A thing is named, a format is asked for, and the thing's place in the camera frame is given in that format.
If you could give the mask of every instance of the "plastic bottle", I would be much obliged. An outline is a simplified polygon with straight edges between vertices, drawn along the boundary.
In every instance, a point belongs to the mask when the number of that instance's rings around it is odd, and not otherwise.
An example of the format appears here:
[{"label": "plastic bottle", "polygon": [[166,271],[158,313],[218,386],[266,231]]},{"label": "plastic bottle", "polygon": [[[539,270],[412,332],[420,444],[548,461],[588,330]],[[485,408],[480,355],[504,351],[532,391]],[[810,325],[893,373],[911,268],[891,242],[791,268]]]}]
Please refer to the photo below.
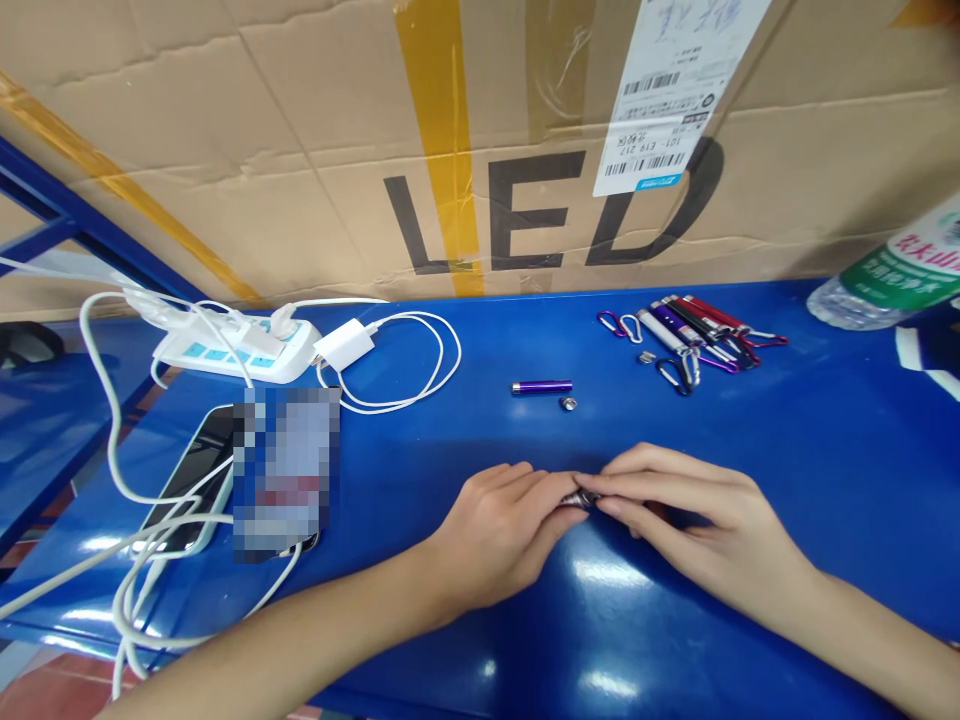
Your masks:
[{"label": "plastic bottle", "polygon": [[844,330],[880,330],[960,293],[960,192],[813,291],[807,309]]}]

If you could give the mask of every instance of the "right hand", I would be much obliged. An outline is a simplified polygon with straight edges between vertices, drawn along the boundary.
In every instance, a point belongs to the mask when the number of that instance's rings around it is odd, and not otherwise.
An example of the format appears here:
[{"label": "right hand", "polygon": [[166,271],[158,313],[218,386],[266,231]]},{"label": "right hand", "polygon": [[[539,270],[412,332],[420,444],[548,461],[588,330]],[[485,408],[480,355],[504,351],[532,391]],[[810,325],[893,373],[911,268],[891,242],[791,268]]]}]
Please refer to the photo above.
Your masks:
[{"label": "right hand", "polygon": [[[785,629],[805,598],[824,585],[826,576],[743,473],[641,443],[600,475],[575,473],[574,479],[606,496],[597,507],[646,539],[673,567],[772,630]],[[679,530],[644,506],[647,501],[699,513],[713,526]]]}]

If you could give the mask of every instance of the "left hand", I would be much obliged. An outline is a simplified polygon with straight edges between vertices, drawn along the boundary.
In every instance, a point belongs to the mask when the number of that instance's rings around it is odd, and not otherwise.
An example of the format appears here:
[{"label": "left hand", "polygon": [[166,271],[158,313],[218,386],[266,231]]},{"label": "left hand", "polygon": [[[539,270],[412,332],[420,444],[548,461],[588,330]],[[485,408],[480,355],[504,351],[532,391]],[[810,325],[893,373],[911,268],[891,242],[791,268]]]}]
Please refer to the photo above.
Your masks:
[{"label": "left hand", "polygon": [[489,607],[533,584],[557,541],[587,519],[584,510],[557,507],[576,489],[572,473],[534,471],[527,462],[467,480],[447,519],[414,548],[449,609]]}]

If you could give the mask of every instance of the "cardboard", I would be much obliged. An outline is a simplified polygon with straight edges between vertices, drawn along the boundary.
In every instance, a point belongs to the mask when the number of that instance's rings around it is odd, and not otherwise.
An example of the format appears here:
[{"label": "cardboard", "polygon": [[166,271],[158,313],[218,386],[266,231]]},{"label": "cardboard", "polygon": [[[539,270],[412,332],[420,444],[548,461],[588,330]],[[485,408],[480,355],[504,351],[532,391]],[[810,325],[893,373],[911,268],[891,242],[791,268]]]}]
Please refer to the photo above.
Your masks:
[{"label": "cardboard", "polygon": [[[960,185],[960,34],[918,2],[774,0],[698,169],[611,198],[638,0],[31,0],[0,6],[0,71],[270,305],[758,281],[832,274]],[[238,300],[22,117],[0,134]]]}]

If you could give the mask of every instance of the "hand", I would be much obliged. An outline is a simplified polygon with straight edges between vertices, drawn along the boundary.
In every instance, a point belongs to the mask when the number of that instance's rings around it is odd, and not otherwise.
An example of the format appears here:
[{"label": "hand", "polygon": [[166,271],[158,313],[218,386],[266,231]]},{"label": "hand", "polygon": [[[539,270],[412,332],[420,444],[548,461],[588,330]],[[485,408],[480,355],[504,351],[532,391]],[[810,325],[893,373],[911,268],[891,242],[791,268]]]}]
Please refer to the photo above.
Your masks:
[{"label": "hand", "polygon": [[[757,484],[743,473],[641,443],[601,475],[576,473],[604,497],[603,512],[643,537],[707,592],[779,631],[825,576],[800,552]],[[700,513],[712,527],[679,530],[644,506],[655,501]]]},{"label": "hand", "polygon": [[577,489],[572,473],[497,465],[464,483],[440,528],[414,548],[455,614],[488,607],[533,584],[553,546],[587,519],[557,503]]}]

